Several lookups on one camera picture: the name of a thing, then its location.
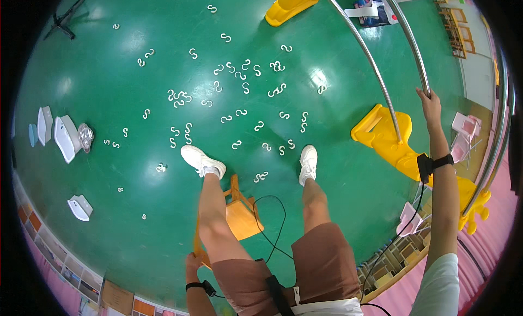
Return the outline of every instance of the wooden stool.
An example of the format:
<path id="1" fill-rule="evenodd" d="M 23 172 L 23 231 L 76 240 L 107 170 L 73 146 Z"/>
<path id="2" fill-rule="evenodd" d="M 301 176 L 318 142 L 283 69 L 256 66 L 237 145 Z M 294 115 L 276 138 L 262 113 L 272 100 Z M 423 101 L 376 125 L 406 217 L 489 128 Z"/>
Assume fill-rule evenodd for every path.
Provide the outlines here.
<path id="1" fill-rule="evenodd" d="M 231 195 L 232 201 L 227 204 L 226 217 L 227 224 L 238 241 L 247 239 L 254 234 L 263 231 L 264 227 L 259 220 L 258 210 L 254 205 L 254 197 L 246 199 L 239 191 L 238 175 L 231 176 L 231 188 L 223 195 Z M 203 264 L 211 269 L 209 256 L 203 249 L 199 235 L 200 216 L 196 220 L 196 232 L 194 233 L 194 254 L 196 256 L 203 254 Z"/>

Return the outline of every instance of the green floor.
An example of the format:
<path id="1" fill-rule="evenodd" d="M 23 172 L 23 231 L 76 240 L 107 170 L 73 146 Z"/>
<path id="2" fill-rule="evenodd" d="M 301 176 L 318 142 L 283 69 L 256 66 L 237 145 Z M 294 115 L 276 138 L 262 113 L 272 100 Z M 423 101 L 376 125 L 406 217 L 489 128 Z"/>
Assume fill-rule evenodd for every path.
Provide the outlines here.
<path id="1" fill-rule="evenodd" d="M 75 0 L 64 0 L 63 13 Z M 27 66 L 16 106 L 15 154 L 28 194 L 54 234 L 80 260 L 118 285 L 167 306 L 185 307 L 185 267 L 192 239 L 202 179 L 180 156 L 185 124 L 191 122 L 193 144 L 227 165 L 222 180 L 239 175 L 244 195 L 276 195 L 285 204 L 287 220 L 278 247 L 290 245 L 303 233 L 302 187 L 297 182 L 299 155 L 314 144 L 319 162 L 317 182 L 329 197 L 332 219 L 354 248 L 357 263 L 395 234 L 403 205 L 413 198 L 415 183 L 374 150 L 350 138 L 350 130 L 383 95 L 362 50 L 342 18 L 325 0 L 284 25 L 273 28 L 265 11 L 274 0 L 86 0 L 70 22 L 76 39 L 56 32 L 38 41 Z M 355 0 L 338 0 L 350 7 Z M 218 8 L 212 14 L 206 9 Z M 401 4 L 412 26 L 432 88 L 441 97 L 447 135 L 456 111 L 467 112 L 458 60 L 434 3 Z M 113 24 L 120 24 L 118 30 Z M 414 87 L 420 86 L 409 45 L 399 25 L 359 30 L 380 68 L 396 111 L 412 117 L 410 146 L 428 150 L 427 130 Z M 225 43 L 225 32 L 232 41 Z M 280 50 L 291 45 L 291 52 Z M 155 54 L 145 59 L 150 48 Z M 198 59 L 188 51 L 195 48 Z M 145 67 L 136 60 L 146 61 Z M 261 65 L 261 76 L 245 71 L 244 81 L 218 64 L 240 69 L 245 59 Z M 280 61 L 282 72 L 269 63 Z M 318 79 L 328 90 L 317 94 Z M 214 81 L 223 91 L 214 90 Z M 281 83 L 287 86 L 268 97 Z M 191 103 L 173 108 L 169 89 L 184 90 Z M 210 99 L 213 106 L 200 104 Z M 82 150 L 66 164 L 52 139 L 31 148 L 27 127 L 36 123 L 40 106 L 53 117 L 69 115 L 78 126 L 95 132 L 90 154 Z M 248 114 L 234 116 L 235 110 Z M 144 110 L 151 110 L 143 119 Z M 278 117 L 279 111 L 291 115 Z M 308 127 L 300 119 L 308 111 Z M 231 122 L 220 117 L 233 115 Z M 258 121 L 264 128 L 255 132 Z M 180 129 L 170 148 L 171 127 Z M 124 138 L 122 129 L 128 128 Z M 296 149 L 278 146 L 292 139 Z M 120 148 L 105 145 L 117 142 Z M 231 144 L 242 145 L 237 150 Z M 262 143 L 272 146 L 270 152 Z M 167 164 L 158 173 L 158 163 Z M 254 183 L 257 173 L 269 172 Z M 93 206 L 91 221 L 77 220 L 67 206 L 83 194 Z M 259 203 L 265 233 L 274 240 L 283 211 L 274 200 Z M 270 245 L 261 234 L 242 241 L 253 258 L 267 257 Z M 275 253 L 269 262 L 285 285 L 294 284 L 292 261 Z M 209 271 L 201 278 L 215 284 Z"/>

